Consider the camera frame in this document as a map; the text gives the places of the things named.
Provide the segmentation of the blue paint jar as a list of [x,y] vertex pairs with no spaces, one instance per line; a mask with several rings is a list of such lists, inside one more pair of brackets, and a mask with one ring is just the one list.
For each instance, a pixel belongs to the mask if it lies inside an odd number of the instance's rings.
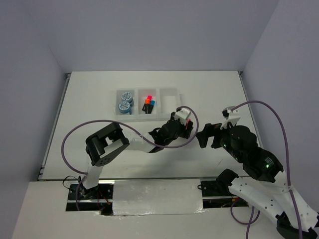
[[123,92],[121,94],[121,100],[123,102],[128,102],[131,106],[134,104],[134,97],[131,92]]
[[124,114],[124,115],[131,115],[132,114],[132,106],[129,102],[127,101],[121,101],[118,104],[118,110],[120,114]]

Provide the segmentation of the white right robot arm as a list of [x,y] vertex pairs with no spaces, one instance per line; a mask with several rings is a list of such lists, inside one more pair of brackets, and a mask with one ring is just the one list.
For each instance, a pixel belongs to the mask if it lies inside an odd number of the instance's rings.
[[225,169],[217,178],[217,191],[222,195],[239,196],[255,207],[274,224],[285,239],[315,239],[314,231],[319,226],[319,214],[313,210],[297,192],[288,185],[287,174],[276,156],[257,144],[257,137],[243,125],[222,128],[221,124],[206,124],[196,135],[201,148],[213,138],[212,148],[225,149],[243,170],[258,181],[267,194],[256,189],[234,171]]

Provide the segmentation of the pink-lidded toothpick jar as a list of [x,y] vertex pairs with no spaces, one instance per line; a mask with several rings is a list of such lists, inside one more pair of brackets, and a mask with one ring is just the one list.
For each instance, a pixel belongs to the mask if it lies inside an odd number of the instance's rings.
[[186,121],[186,125],[185,125],[185,129],[188,130],[189,128],[192,129],[192,125],[193,125],[193,122],[191,119],[187,119]]

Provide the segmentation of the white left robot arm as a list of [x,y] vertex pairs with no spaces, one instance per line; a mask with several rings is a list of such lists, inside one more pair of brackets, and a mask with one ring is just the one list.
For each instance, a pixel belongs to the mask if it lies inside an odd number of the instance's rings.
[[80,194],[87,199],[95,197],[103,167],[111,163],[124,150],[157,153],[179,137],[189,139],[193,130],[190,115],[190,110],[181,108],[171,113],[170,119],[162,127],[141,136],[133,133],[124,134],[117,122],[89,136],[85,142],[90,163],[86,178],[79,187]]

